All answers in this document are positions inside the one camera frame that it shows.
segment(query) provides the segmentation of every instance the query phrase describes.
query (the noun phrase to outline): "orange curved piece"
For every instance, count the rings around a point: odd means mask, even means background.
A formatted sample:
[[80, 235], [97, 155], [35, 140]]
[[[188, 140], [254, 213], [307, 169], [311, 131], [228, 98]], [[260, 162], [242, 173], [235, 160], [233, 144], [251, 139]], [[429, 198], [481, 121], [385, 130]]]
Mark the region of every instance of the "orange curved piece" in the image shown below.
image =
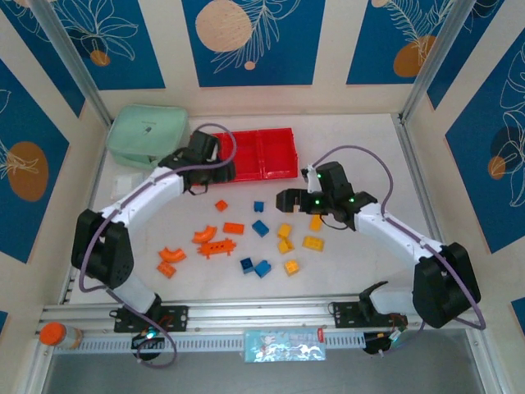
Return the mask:
[[158, 255], [167, 263], [178, 263], [186, 258], [186, 253], [184, 253], [182, 249], [177, 249], [172, 252], [168, 248], [164, 248], [158, 252]]
[[195, 232], [194, 239], [192, 240], [195, 244], [203, 244], [204, 242], [210, 241], [217, 233], [216, 227], [206, 226], [204, 231]]

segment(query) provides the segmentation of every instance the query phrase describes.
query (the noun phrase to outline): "yellow lego brick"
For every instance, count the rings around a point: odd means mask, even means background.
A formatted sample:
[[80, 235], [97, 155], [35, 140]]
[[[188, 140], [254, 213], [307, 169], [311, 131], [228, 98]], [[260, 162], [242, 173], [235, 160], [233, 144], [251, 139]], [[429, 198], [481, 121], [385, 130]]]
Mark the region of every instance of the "yellow lego brick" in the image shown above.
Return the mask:
[[289, 260], [285, 263], [285, 270], [289, 277], [299, 272], [299, 265], [295, 260]]
[[288, 238], [291, 232], [292, 232], [292, 226], [290, 224], [284, 223], [284, 224], [281, 224], [281, 227], [279, 227], [277, 236], [279, 238]]
[[310, 230], [320, 231], [322, 226], [321, 215], [313, 215], [310, 221]]
[[288, 253], [291, 250], [293, 250], [294, 249], [294, 244], [292, 244], [290, 240], [287, 240], [285, 238], [281, 242], [279, 242], [278, 248], [279, 248], [279, 251], [282, 254], [284, 254], [284, 253]]
[[311, 250], [317, 250], [318, 252], [322, 252], [322, 248], [324, 248], [325, 241], [321, 238], [316, 238], [315, 236], [305, 236], [303, 241], [303, 247], [308, 248]]

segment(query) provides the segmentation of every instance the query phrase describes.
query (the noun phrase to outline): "orange bottle cap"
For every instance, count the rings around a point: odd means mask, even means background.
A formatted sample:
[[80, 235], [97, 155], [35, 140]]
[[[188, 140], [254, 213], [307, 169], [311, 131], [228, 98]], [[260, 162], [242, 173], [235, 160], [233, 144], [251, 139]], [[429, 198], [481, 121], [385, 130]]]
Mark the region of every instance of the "orange bottle cap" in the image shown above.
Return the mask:
[[60, 323], [48, 323], [40, 332], [40, 341], [44, 345], [56, 346], [66, 336], [66, 328]]

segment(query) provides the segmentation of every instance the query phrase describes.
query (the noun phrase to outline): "blue sticker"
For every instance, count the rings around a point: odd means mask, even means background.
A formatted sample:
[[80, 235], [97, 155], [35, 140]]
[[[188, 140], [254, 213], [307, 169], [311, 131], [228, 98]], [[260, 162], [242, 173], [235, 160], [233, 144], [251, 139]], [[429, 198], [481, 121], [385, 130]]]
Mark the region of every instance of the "blue sticker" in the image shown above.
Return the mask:
[[48, 74], [73, 113], [79, 116], [85, 102], [84, 95], [53, 49], [48, 36], [43, 32], [31, 10], [15, 0], [0, 0], [0, 9], [6, 14], [7, 19]]
[[2, 334], [3, 326], [6, 324], [6, 321], [7, 321], [7, 312], [0, 310], [0, 334]]
[[183, 0], [201, 87], [311, 85], [325, 0]]
[[454, 0], [369, 0], [347, 85], [411, 84]]
[[492, 22], [494, 15], [498, 12], [504, 0], [478, 0], [458, 37], [452, 44], [449, 53], [441, 64], [434, 80], [428, 88], [428, 98], [432, 106], [437, 108], [445, 96], [447, 90], [454, 82], [459, 71], [467, 61], [468, 57], [485, 33], [486, 28]]
[[[30, 32], [31, 43], [46, 42], [28, 9], [14, 0], [2, 1], [4, 8], [11, 5], [10, 19], [17, 17]], [[100, 90], [165, 88], [138, 0], [56, 0], [50, 4]], [[23, 18], [21, 10], [27, 10]], [[44, 52], [46, 56], [53, 52], [51, 44]]]
[[519, 326], [522, 328], [523, 335], [525, 335], [525, 297], [512, 301], [511, 305], [518, 319]]
[[491, 252], [525, 236], [525, 30], [446, 139]]
[[69, 146], [0, 61], [0, 252], [27, 263]]

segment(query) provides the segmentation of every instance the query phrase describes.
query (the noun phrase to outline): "cable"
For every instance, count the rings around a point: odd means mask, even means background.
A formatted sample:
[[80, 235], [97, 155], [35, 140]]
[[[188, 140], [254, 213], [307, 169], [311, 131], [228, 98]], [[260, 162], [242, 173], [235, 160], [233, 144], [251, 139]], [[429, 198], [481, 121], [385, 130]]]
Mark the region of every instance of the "cable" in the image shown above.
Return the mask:
[[334, 230], [346, 230], [346, 229], [348, 228], [348, 226], [344, 226], [344, 227], [335, 227], [335, 226], [331, 226], [330, 224], [328, 224], [328, 223], [325, 222], [325, 219], [323, 219], [322, 216], [321, 216], [321, 222], [322, 222], [325, 226], [327, 226], [327, 227], [329, 227], [329, 228], [333, 228]]
[[445, 269], [449, 272], [449, 274], [452, 276], [452, 278], [458, 284], [458, 286], [461, 289], [461, 291], [464, 293], [464, 295], [467, 298], [469, 304], [472, 306], [472, 309], [476, 313], [476, 316], [477, 316], [477, 318], [479, 320], [479, 324], [471, 323], [471, 322], [469, 322], [469, 321], [467, 321], [467, 320], [465, 320], [463, 318], [454, 318], [454, 320], [456, 320], [456, 321], [458, 321], [460, 323], [463, 323], [463, 324], [465, 324], [465, 325], [467, 325], [467, 326], [469, 326], [471, 328], [476, 328], [478, 330], [484, 330], [486, 328], [486, 321], [485, 321], [485, 318], [483, 316], [482, 311], [477, 306], [476, 301], [474, 300], [474, 298], [470, 294], [470, 291], [468, 290], [467, 286], [463, 283], [463, 281], [461, 280], [459, 275], [455, 272], [455, 270], [452, 268], [452, 266], [449, 264], [449, 262], [446, 261], [446, 259], [443, 256], [441, 256], [436, 250], [434, 250], [424, 240], [419, 238], [419, 236], [416, 236], [408, 228], [406, 228], [405, 226], [400, 225], [399, 223], [395, 222], [394, 220], [392, 220], [392, 219], [388, 218], [388, 216], [386, 216], [386, 203], [388, 202], [388, 200], [392, 196], [392, 192], [394, 191], [394, 177], [392, 176], [392, 172], [390, 172], [390, 169], [388, 168], [386, 163], [379, 156], [377, 156], [377, 154], [375, 154], [371, 150], [363, 148], [361, 146], [357, 146], [357, 145], [341, 145], [341, 146], [338, 146], [338, 147], [336, 147], [334, 149], [329, 150], [327, 153], [322, 155], [321, 158], [319, 158], [313, 164], [313, 167], [316, 167], [325, 158], [327, 158], [328, 156], [330, 156], [334, 152], [337, 152], [338, 150], [341, 150], [341, 149], [356, 149], [356, 150], [360, 150], [360, 151], [362, 151], [364, 153], [368, 153], [369, 155], [371, 155], [373, 158], [375, 158], [381, 164], [381, 166], [383, 167], [383, 169], [386, 172], [386, 175], [388, 176], [388, 182], [389, 182], [388, 192], [386, 193], [385, 199], [381, 203], [381, 215], [382, 215], [382, 217], [389, 224], [391, 224], [392, 226], [394, 226], [398, 230], [402, 231], [405, 235], [409, 236], [410, 238], [415, 240], [418, 244], [420, 244], [423, 248], [425, 248], [430, 253], [432, 253], [438, 259], [438, 261], [441, 264], [443, 264]]
[[[131, 203], [134, 199], [136, 199], [139, 195], [141, 195], [142, 193], [144, 193], [150, 186], [154, 185], [155, 183], [169, 177], [169, 176], [172, 176], [172, 175], [175, 175], [177, 174], [178, 172], [183, 172], [183, 171], [193, 171], [193, 170], [212, 170], [212, 169], [216, 169], [216, 168], [220, 168], [220, 167], [224, 167], [226, 166], [228, 163], [230, 163], [236, 153], [237, 153], [237, 141], [235, 140], [235, 137], [233, 136], [233, 134], [231, 133], [231, 131], [229, 129], [227, 129], [226, 127], [224, 127], [223, 125], [219, 125], [218, 123], [204, 123], [202, 125], [200, 125], [199, 127], [197, 127], [197, 129], [195, 129], [196, 131], [200, 131], [200, 129], [202, 129], [203, 127], [208, 127], [208, 126], [213, 126], [213, 127], [217, 127], [221, 130], [223, 130], [224, 132], [226, 132], [230, 138], [231, 138], [231, 142], [232, 142], [232, 145], [233, 145], [233, 149], [231, 150], [231, 154], [230, 156], [223, 162], [221, 163], [215, 163], [215, 164], [196, 164], [196, 165], [192, 165], [192, 166], [185, 166], [185, 167], [181, 167], [181, 168], [177, 168], [175, 170], [171, 170], [169, 172], [165, 172], [164, 174], [160, 175], [160, 176], [157, 176], [155, 179], [153, 179], [153, 181], [150, 181], [150, 182], [147, 182], [145, 184], [143, 184], [139, 189], [137, 189], [135, 192], [133, 192], [127, 199], [125, 199], [124, 201], [122, 201], [121, 203], [121, 206], [120, 208], [123, 209], [125, 208], [129, 203]], [[161, 327], [159, 324], [155, 323], [152, 319], [150, 319], [148, 316], [146, 316], [145, 314], [141, 314], [138, 310], [134, 309], [132, 306], [128, 305], [126, 302], [124, 302], [122, 299], [120, 299], [111, 289], [109, 289], [107, 286], [105, 285], [101, 285], [101, 286], [94, 286], [94, 287], [90, 287], [90, 288], [87, 288], [85, 287], [84, 285], [84, 280], [85, 280], [85, 272], [86, 272], [86, 268], [88, 267], [88, 262], [89, 262], [89, 258], [91, 257], [91, 254], [93, 252], [93, 248], [95, 246], [95, 244], [97, 243], [98, 241], [98, 238], [101, 236], [101, 234], [103, 233], [103, 231], [106, 229], [107, 225], [110, 223], [110, 221], [118, 214], [118, 210], [115, 209], [113, 210], [113, 212], [111, 212], [107, 218], [103, 221], [103, 223], [100, 225], [100, 227], [97, 229], [97, 231], [94, 233], [93, 235], [93, 238], [91, 238], [91, 241], [89, 242], [88, 244], [88, 248], [86, 249], [85, 251], [85, 255], [84, 255], [84, 258], [82, 260], [82, 265], [80, 266], [80, 276], [79, 276], [79, 288], [82, 292], [84, 293], [90, 293], [91, 291], [96, 291], [96, 290], [106, 290], [107, 293], [114, 299], [116, 300], [116, 302], [118, 302], [119, 304], [122, 304], [122, 306], [126, 309], [128, 309], [132, 314], [135, 314], [136, 316], [138, 316], [139, 318], [143, 319], [146, 323], [152, 325], [153, 327], [155, 327], [159, 332], [162, 333], [162, 335], [164, 335], [167, 340], [171, 343], [171, 345], [173, 346], [173, 357], [171, 358], [170, 361], [168, 361], [167, 363], [165, 364], [150, 364], [150, 363], [144, 363], [140, 358], [139, 358], [139, 352], [140, 352], [140, 346], [139, 346], [139, 349], [137, 349], [137, 359], [139, 360], [139, 362], [143, 365], [146, 365], [147, 367], [149, 368], [153, 368], [153, 369], [161, 369], [161, 368], [166, 368], [170, 365], [172, 365], [173, 363], [175, 363], [175, 360], [176, 360], [176, 356], [177, 356], [177, 350], [176, 350], [176, 344], [175, 344], [175, 341], [173, 340], [173, 338], [171, 338], [169, 332], [164, 329], [163, 327]]]

